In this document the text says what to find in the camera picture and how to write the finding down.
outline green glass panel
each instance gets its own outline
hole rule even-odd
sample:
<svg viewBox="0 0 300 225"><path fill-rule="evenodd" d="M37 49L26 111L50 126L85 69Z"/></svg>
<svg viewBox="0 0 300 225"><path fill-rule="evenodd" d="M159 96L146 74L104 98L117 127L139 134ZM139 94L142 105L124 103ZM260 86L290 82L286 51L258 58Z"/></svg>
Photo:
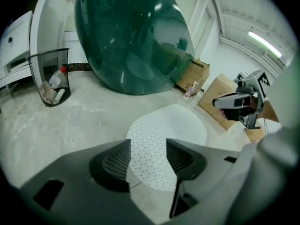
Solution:
<svg viewBox="0 0 300 225"><path fill-rule="evenodd" d="M170 90L195 53L175 0L75 0L75 24L94 72L121 93Z"/></svg>

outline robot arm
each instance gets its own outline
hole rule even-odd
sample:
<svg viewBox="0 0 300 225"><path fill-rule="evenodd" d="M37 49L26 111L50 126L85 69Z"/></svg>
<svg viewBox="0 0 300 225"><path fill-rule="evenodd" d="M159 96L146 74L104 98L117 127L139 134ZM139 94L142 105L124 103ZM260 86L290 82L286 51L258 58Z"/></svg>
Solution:
<svg viewBox="0 0 300 225"><path fill-rule="evenodd" d="M248 129L256 127L257 115L263 110L266 91L270 87L266 73L262 70L255 71L244 77L240 73L234 80L238 87L235 93L226 94L213 99L214 107L223 109L228 120L240 121ZM257 108L250 108L251 97L257 94Z"/></svg>

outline white ceiling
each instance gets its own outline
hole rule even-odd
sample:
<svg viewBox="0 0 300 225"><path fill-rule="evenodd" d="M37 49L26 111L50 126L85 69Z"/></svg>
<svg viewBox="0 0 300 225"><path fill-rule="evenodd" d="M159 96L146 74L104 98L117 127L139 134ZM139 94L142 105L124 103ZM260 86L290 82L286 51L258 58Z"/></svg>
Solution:
<svg viewBox="0 0 300 225"><path fill-rule="evenodd" d="M285 64L298 49L289 23L272 0L214 0L222 37L244 48L264 54L267 49L248 36L251 30L263 37L281 53Z"/></svg>

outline white cabinet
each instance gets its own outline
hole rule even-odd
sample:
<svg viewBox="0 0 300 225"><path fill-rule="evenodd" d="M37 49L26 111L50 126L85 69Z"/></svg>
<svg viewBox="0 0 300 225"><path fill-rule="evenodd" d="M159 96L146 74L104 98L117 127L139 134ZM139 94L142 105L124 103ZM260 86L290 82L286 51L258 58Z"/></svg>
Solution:
<svg viewBox="0 0 300 225"><path fill-rule="evenodd" d="M0 67L0 80L6 76L5 68Z"/></svg>
<svg viewBox="0 0 300 225"><path fill-rule="evenodd" d="M31 11L27 12L4 31L0 44L0 67L29 53L31 15Z"/></svg>

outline plastic bottle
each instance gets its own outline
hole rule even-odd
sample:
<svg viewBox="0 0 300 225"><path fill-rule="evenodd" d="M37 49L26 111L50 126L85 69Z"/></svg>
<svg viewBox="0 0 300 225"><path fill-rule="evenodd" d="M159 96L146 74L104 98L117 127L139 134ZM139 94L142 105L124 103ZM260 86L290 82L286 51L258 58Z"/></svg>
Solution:
<svg viewBox="0 0 300 225"><path fill-rule="evenodd" d="M61 85L65 84L67 81L67 68L61 66L60 70L57 70L51 77L49 85L52 89L56 89Z"/></svg>
<svg viewBox="0 0 300 225"><path fill-rule="evenodd" d="M198 83L195 81L194 84L187 90L187 92L183 95L183 97L187 100L194 92L195 87Z"/></svg>
<svg viewBox="0 0 300 225"><path fill-rule="evenodd" d="M61 89L61 90L57 93L56 97L54 98L53 104L58 104L58 103L60 102L60 100L61 100L61 97L64 95L64 93L65 93L65 90L64 90L64 89Z"/></svg>

